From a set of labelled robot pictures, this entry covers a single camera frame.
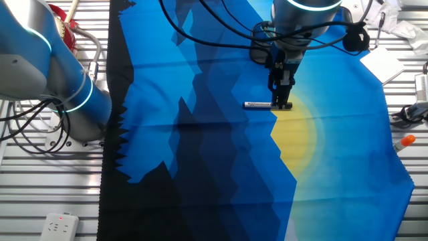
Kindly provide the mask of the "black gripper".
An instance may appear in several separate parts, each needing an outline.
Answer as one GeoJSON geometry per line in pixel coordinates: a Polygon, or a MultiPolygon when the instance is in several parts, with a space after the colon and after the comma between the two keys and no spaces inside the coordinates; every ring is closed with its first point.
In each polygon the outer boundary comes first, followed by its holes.
{"type": "Polygon", "coordinates": [[[287,105],[289,97],[289,87],[295,84],[294,74],[296,73],[302,59],[302,50],[282,50],[277,45],[273,45],[269,59],[270,77],[273,78],[276,87],[272,93],[272,103],[274,105],[287,105]]]}

